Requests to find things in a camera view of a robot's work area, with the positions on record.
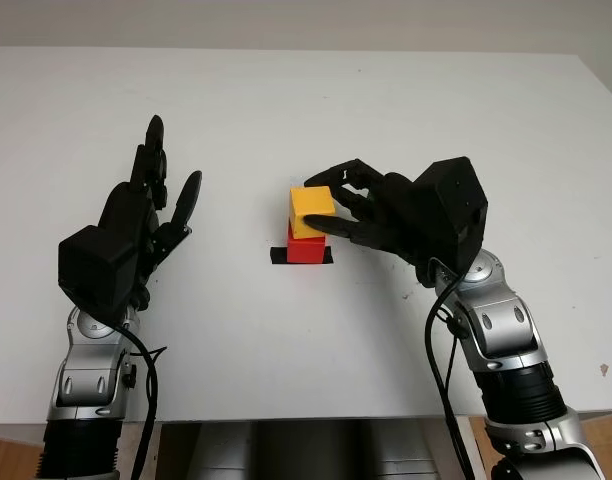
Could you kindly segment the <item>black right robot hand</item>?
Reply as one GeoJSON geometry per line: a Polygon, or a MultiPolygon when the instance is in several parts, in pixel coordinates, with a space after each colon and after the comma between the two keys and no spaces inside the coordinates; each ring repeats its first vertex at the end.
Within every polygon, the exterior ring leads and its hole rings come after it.
{"type": "Polygon", "coordinates": [[[304,185],[328,187],[332,198],[352,216],[347,220],[308,214],[304,217],[307,226],[394,254],[415,268],[421,285],[436,286],[437,267],[428,249],[429,237],[412,211],[412,181],[397,173],[382,174],[362,160],[353,159],[308,178],[304,185]]]}

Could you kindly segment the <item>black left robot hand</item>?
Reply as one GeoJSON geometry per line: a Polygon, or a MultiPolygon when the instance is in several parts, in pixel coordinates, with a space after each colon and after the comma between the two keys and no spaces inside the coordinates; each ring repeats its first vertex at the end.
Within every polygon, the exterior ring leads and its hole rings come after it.
{"type": "Polygon", "coordinates": [[[137,311],[148,308],[150,275],[190,234],[188,222],[195,209],[202,172],[190,174],[178,197],[170,221],[161,223],[157,212],[167,204],[165,185],[167,157],[164,151],[164,124],[155,115],[145,140],[137,147],[130,180],[110,193],[99,226],[129,241],[136,250],[136,267],[129,287],[128,304],[137,311]]]}

